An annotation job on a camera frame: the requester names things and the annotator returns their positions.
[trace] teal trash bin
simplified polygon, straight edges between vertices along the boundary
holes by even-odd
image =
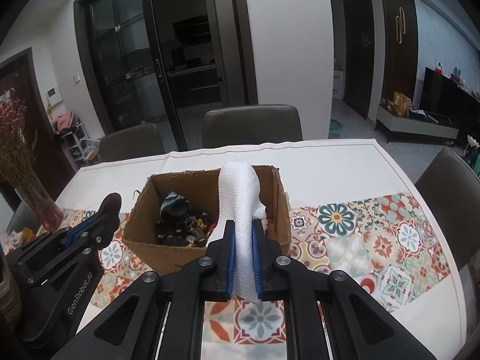
[[[328,130],[328,139],[340,138],[341,130],[342,130],[341,123],[338,120],[330,119],[330,129]]]

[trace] chair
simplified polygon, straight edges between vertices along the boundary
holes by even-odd
[[[27,203],[21,202],[8,223],[7,235],[13,232],[19,233],[24,227],[28,227],[35,234],[40,228],[40,222]]]
[[[302,126],[293,105],[247,105],[209,111],[203,117],[203,147],[298,142]]]
[[[480,179],[451,149],[437,154],[415,183],[460,270],[480,249]]]
[[[98,153],[102,162],[113,162],[165,154],[165,149],[157,125],[147,123],[102,138]]]

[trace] wooden door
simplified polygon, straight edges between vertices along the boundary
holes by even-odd
[[[3,94],[10,88],[14,88],[16,95],[26,101],[26,133],[31,140],[35,135],[35,130],[38,134],[34,150],[36,159],[33,170],[55,200],[75,172],[61,149],[59,139],[55,137],[50,127],[38,93],[31,49],[21,52],[0,67],[0,93]]]
[[[415,0],[382,0],[385,17],[385,69],[382,97],[394,92],[412,98],[417,78],[418,28]]]
[[[374,78],[375,29],[371,0],[343,0],[346,66],[344,101],[367,119]]]

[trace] patterned table runner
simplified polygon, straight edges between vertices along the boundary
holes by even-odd
[[[94,211],[64,210],[62,226]],[[105,274],[91,303],[104,308],[150,270],[121,241],[129,214],[120,214],[112,243],[99,252]],[[430,290],[450,270],[419,203],[408,193],[303,207],[290,211],[290,256],[309,269],[342,269],[392,312]],[[233,344],[285,342],[283,303],[251,304],[239,297],[207,302],[203,341]]]

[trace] glass vase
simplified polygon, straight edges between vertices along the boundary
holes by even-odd
[[[33,170],[19,183],[17,190],[45,230],[52,232],[58,230],[63,220],[63,212],[52,200]]]

